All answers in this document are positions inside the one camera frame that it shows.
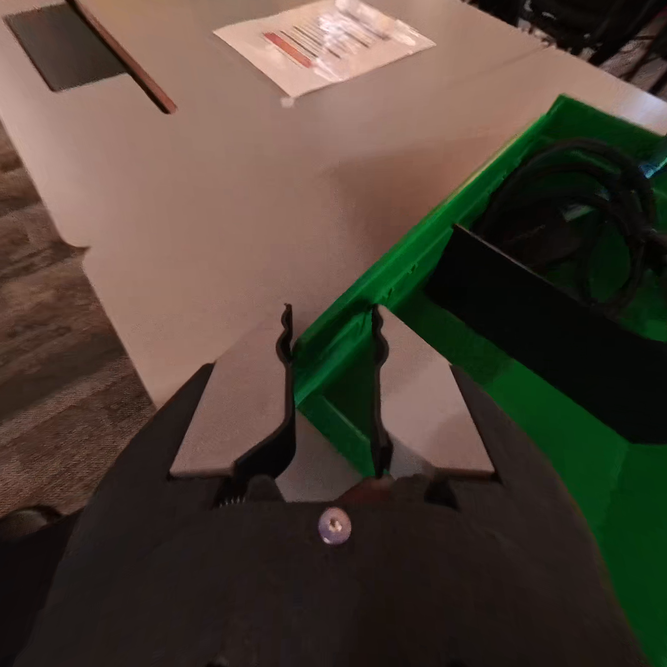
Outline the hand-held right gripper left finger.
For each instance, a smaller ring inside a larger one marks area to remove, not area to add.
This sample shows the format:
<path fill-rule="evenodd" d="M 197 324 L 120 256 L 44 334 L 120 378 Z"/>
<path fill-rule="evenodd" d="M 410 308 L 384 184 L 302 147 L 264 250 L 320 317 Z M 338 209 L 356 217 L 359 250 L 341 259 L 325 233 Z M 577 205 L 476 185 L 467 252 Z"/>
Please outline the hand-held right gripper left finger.
<path fill-rule="evenodd" d="M 213 363 L 171 464 L 174 478 L 278 477 L 296 452 L 290 304 L 248 330 Z"/>

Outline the white printed paper sheet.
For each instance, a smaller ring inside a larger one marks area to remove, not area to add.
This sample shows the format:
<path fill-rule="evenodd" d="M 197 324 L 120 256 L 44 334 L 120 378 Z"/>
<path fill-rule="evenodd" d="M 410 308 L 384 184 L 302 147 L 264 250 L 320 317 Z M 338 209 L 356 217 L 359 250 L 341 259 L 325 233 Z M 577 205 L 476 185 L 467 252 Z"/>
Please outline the white printed paper sheet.
<path fill-rule="evenodd" d="M 316 1 L 214 35 L 294 99 L 436 46 L 363 1 Z"/>

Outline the black bin divider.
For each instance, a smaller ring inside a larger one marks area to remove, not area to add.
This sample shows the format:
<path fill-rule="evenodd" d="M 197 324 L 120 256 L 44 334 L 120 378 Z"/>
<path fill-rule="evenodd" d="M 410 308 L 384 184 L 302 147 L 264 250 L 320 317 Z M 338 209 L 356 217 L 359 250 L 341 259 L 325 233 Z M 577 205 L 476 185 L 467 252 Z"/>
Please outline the black bin divider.
<path fill-rule="evenodd" d="M 666 343 L 579 304 L 456 224 L 424 289 L 633 444 L 666 445 Z"/>

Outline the green plastic bin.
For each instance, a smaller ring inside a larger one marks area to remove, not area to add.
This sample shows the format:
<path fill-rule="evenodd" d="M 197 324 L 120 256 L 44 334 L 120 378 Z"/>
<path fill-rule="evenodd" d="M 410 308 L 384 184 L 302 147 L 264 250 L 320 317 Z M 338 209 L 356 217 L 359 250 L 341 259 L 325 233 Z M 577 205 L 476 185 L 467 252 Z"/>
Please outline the green plastic bin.
<path fill-rule="evenodd" d="M 612 583 L 649 662 L 666 665 L 666 445 L 630 443 L 520 362 L 433 303 L 424 289 L 458 224 L 471 224 L 529 154 L 555 141 L 599 139 L 647 159 L 659 138 L 567 96 L 410 230 L 296 343 L 296 405 L 360 472 L 371 472 L 373 304 L 387 306 L 462 368 L 549 458 L 606 559 Z M 666 343 L 666 305 L 653 275 L 620 321 Z"/>

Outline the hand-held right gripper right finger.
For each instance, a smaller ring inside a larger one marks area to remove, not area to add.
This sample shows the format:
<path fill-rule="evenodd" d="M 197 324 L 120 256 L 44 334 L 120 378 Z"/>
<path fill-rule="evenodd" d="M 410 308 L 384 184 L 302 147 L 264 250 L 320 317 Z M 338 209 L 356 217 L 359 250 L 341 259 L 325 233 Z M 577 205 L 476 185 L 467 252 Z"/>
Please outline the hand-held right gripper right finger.
<path fill-rule="evenodd" d="M 452 365 L 387 307 L 376 306 L 379 426 L 392 478 L 495 472 Z"/>

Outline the black braided cable green plugs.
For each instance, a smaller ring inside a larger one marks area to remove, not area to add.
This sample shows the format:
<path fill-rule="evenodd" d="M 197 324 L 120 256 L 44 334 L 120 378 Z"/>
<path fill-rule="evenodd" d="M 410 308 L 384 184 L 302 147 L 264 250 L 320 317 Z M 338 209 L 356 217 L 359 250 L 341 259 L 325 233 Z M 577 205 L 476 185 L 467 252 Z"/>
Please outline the black braided cable green plugs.
<path fill-rule="evenodd" d="M 656 227 L 650 177 L 631 157 L 599 139 L 555 141 L 524 158 L 489 197 L 471 232 L 540 276 L 571 264 L 571 291 L 580 304 L 618 319 L 646 271 L 666 259 Z M 591 271 L 610 231 L 626 248 L 626 277 L 604 298 Z"/>

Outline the dark blurred equipment stands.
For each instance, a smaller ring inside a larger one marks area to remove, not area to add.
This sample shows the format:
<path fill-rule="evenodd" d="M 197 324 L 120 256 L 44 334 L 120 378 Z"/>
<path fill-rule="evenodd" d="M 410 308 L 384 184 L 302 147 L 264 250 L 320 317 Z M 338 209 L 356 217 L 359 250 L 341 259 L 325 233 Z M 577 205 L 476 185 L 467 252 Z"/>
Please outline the dark blurred equipment stands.
<path fill-rule="evenodd" d="M 561 51 L 631 83 L 650 63 L 666 65 L 666 23 L 654 35 L 644 31 L 662 17 L 665 1 L 467 1 L 519 27 L 536 29 Z"/>

